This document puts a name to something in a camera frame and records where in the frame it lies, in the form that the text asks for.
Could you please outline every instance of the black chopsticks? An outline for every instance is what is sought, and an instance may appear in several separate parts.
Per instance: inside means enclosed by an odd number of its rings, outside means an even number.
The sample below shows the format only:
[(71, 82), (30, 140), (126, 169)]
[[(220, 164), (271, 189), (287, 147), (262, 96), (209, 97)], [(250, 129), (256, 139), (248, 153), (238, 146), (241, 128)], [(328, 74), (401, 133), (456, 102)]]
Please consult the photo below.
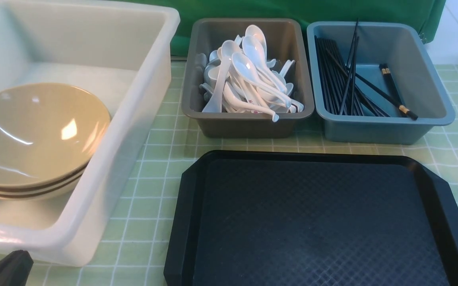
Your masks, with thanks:
[(401, 114), (417, 120), (418, 116), (400, 102), (400, 94), (387, 64), (381, 64), (380, 70), (392, 96), (356, 73), (356, 58), (360, 40), (358, 24), (359, 21), (356, 21), (345, 63), (334, 40), (314, 37), (325, 109), (329, 113), (338, 115), (390, 117), (361, 91), (356, 84), (356, 78), (358, 78), (396, 107)]

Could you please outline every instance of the beige bowl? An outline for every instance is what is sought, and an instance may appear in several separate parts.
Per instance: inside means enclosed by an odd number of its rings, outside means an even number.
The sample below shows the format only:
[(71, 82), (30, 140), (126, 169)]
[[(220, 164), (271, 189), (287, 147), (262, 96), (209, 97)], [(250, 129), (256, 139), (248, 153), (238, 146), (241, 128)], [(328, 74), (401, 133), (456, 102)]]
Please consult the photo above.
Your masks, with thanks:
[(71, 192), (77, 186), (81, 176), (76, 177), (74, 180), (64, 182), (62, 185), (53, 188), (48, 191), (37, 192), (34, 194), (26, 194), (26, 195), (2, 195), (0, 194), (0, 199), (12, 200), (12, 201), (38, 201), (41, 199), (52, 199), (53, 197), (58, 197), (62, 194), (66, 194)]
[(39, 193), (44, 193), (50, 190), (56, 190), (58, 187), (62, 187), (67, 183), (70, 183), (82, 176), (82, 173), (84, 173), (84, 168), (75, 172), (73, 175), (63, 178), (60, 181), (56, 181), (53, 183), (48, 183), (43, 186), (39, 187), (31, 187), (31, 188), (19, 188), (19, 189), (11, 189), (11, 188), (0, 188), (0, 195), (31, 195), (31, 194), (39, 194)]
[(59, 181), (86, 166), (111, 117), (93, 94), (62, 83), (0, 92), (0, 187)]

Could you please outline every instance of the green cloth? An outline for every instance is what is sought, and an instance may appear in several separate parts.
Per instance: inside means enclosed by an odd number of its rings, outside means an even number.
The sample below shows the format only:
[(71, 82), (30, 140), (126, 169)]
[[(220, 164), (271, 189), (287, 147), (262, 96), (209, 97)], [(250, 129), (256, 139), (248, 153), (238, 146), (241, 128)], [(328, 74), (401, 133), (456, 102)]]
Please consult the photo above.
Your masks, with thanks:
[(126, 0), (173, 7), (181, 22), (171, 54), (186, 56), (193, 24), (202, 18), (291, 18), (303, 29), (317, 21), (372, 21), (407, 24), (431, 42), (446, 0)]

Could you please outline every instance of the tray handle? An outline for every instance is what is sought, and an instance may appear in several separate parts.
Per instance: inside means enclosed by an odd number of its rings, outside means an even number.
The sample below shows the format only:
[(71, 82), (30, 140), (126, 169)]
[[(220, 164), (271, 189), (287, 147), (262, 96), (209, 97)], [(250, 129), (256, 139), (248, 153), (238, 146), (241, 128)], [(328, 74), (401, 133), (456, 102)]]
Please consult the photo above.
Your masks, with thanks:
[(198, 172), (198, 164), (195, 163), (181, 176), (180, 191), (163, 272), (168, 286), (192, 284), (198, 240), (198, 233), (196, 232), (198, 219), (195, 219), (196, 213), (194, 212), (197, 210), (200, 212), (199, 204), (202, 203), (199, 201), (202, 200), (202, 197), (196, 192)]

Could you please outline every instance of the blue plastic bin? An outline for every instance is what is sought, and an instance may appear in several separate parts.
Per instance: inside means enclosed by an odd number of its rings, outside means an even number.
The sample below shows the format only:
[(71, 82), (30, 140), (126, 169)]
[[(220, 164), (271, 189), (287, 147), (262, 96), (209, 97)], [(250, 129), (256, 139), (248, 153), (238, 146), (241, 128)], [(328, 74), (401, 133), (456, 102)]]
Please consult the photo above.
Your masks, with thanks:
[(449, 125), (455, 112), (416, 31), (407, 25), (360, 22), (356, 72), (387, 94), (379, 65), (387, 63), (403, 104), (418, 120), (400, 117), (388, 101), (359, 79), (362, 92), (392, 117), (340, 116), (325, 109), (314, 36), (335, 40), (347, 59), (355, 22), (315, 22), (307, 27), (314, 101), (328, 140), (357, 143), (413, 144), (434, 126)]

